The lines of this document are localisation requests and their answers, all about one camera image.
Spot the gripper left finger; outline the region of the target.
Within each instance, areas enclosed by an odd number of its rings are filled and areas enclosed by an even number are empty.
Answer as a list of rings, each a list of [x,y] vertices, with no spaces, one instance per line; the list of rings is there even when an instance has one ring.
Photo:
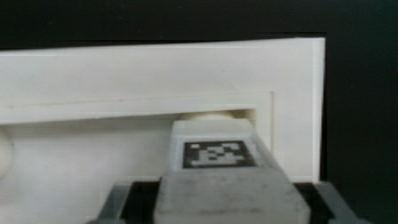
[[[112,187],[105,205],[87,224],[155,224],[158,181],[137,181]]]

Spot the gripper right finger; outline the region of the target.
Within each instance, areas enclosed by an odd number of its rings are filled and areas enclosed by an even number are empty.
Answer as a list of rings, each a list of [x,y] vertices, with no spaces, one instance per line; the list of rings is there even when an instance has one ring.
[[[311,209],[309,224],[373,224],[359,218],[331,182],[297,183]]]

